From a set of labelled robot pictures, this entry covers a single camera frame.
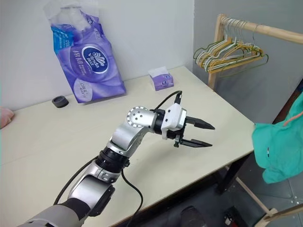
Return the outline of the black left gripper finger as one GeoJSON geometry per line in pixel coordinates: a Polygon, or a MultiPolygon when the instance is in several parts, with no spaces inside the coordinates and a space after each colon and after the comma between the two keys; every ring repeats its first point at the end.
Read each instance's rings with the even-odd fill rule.
{"type": "Polygon", "coordinates": [[[211,124],[201,119],[190,117],[190,116],[186,117],[186,123],[192,124],[194,127],[201,129],[215,130],[215,127],[212,126],[211,124]]]}
{"type": "Polygon", "coordinates": [[[192,147],[192,148],[206,148],[206,147],[212,146],[212,144],[209,144],[209,143],[206,143],[206,142],[203,142],[200,140],[195,140],[195,139],[191,139],[191,140],[181,139],[179,141],[179,145],[192,147]]]}

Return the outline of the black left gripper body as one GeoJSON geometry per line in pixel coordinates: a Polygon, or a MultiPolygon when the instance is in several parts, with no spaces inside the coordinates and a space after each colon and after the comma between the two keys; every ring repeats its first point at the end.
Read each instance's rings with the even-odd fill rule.
{"type": "Polygon", "coordinates": [[[173,146],[176,148],[178,148],[180,145],[189,147],[189,141],[183,139],[186,123],[187,123],[187,117],[185,118],[183,127],[181,129],[177,129],[176,131],[173,131],[173,130],[167,131],[167,138],[175,140],[175,143],[173,146]]]}

